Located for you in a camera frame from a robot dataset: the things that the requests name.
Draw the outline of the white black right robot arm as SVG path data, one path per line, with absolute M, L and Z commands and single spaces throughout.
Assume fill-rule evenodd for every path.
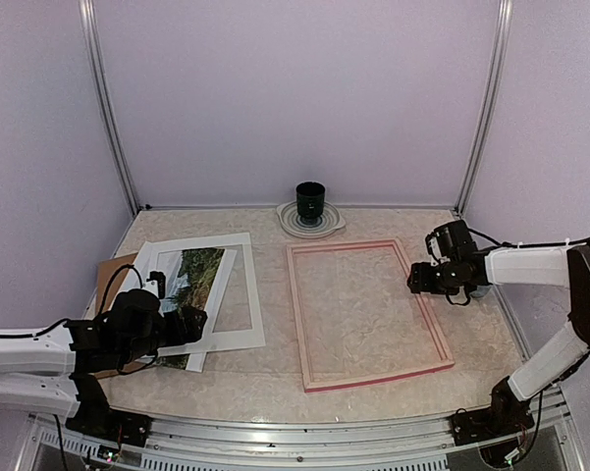
M 563 326 L 492 389 L 482 425 L 501 436 L 536 395 L 571 376 L 590 356 L 590 236 L 535 243 L 493 240 L 481 248 L 475 241 L 479 235 L 462 220 L 434 229 L 425 238 L 430 258 L 412 264 L 407 286 L 446 300 L 497 288 L 523 295 L 522 305 L 538 312 L 547 311 L 548 295 L 556 296 L 553 305 Z

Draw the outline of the pink wooden picture frame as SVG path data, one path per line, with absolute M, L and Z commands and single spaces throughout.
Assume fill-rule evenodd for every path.
M 438 373 L 456 361 L 430 303 L 406 287 L 395 238 L 286 249 L 303 388 L 357 388 Z

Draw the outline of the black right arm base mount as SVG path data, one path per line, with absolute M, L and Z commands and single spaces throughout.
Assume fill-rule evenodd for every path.
M 462 409 L 449 417 L 456 446 L 489 441 L 532 429 L 535 421 L 529 412 L 498 416 L 490 408 Z

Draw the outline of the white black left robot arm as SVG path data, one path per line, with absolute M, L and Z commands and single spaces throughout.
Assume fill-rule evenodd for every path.
M 62 319 L 36 333 L 0 331 L 0 408 L 46 413 L 72 430 L 111 435 L 122 415 L 97 374 L 145 369 L 161 349 L 199 341 L 207 320 L 191 305 L 163 312 L 155 294 L 134 288 L 92 320 Z

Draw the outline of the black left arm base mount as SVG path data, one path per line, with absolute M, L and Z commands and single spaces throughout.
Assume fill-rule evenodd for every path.
M 116 409 L 80 409 L 66 420 L 66 427 L 75 432 L 117 445 L 144 447 L 152 418 Z

